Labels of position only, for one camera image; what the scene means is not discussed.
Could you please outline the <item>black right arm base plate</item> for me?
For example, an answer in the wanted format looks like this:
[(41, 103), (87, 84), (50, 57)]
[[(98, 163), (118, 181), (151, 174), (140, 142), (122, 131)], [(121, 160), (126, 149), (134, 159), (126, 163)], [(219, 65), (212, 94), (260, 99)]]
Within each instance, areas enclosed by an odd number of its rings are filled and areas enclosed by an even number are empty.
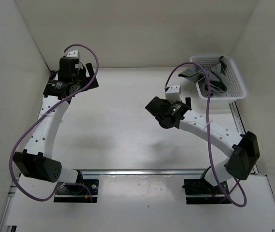
[(204, 179), (184, 179), (187, 205), (231, 204), (219, 186), (212, 186)]

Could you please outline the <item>grey cotton shorts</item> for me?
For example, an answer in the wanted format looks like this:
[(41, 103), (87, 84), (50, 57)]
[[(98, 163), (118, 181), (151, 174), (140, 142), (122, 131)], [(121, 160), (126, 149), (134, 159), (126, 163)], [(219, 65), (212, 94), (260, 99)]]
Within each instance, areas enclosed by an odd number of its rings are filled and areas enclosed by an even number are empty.
[[(204, 67), (204, 69), (209, 74), (211, 96), (213, 94), (223, 94), (227, 92), (229, 79), (225, 74), (226, 68), (227, 62), (224, 56), (219, 57), (218, 64), (215, 66), (210, 68)], [(186, 78), (187, 80), (194, 83), (200, 83), (206, 94), (208, 94), (206, 76), (200, 67), (194, 64), (189, 64), (184, 71), (178, 74), (178, 77)]]

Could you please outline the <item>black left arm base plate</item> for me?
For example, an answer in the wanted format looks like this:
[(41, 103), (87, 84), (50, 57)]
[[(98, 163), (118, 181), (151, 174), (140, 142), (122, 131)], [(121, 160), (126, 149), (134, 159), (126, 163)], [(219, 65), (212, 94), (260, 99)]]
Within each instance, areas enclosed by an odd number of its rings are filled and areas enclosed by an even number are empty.
[(83, 186), (57, 187), (55, 203), (97, 203), (99, 192), (98, 179), (83, 179)]

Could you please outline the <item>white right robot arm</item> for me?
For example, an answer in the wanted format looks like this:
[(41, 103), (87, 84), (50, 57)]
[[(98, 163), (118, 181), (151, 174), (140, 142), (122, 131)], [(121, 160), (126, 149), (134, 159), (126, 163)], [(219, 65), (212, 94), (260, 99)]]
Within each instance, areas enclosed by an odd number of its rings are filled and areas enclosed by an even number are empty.
[(145, 107), (164, 129), (177, 128), (192, 133), (215, 146), (227, 158), (206, 169), (200, 180), (200, 189), (211, 193), (219, 183), (235, 178), (247, 180), (260, 157), (257, 137), (247, 131), (240, 134), (211, 123), (191, 108), (191, 99), (171, 102), (154, 97)]

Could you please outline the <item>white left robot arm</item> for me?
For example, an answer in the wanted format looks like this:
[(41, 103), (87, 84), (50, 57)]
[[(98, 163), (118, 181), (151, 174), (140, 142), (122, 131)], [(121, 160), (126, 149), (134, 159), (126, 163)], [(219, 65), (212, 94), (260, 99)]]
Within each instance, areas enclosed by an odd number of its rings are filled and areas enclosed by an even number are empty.
[(31, 138), (21, 152), (15, 152), (13, 161), (23, 176), (51, 183), (67, 183), (72, 193), (84, 188), (81, 174), (65, 168), (52, 159), (53, 145), (62, 117), (68, 109), (74, 92), (99, 86), (93, 76), (91, 63), (83, 65), (78, 57), (64, 56), (59, 60), (59, 70), (52, 73), (43, 91), (39, 116), (43, 120), (34, 127)]

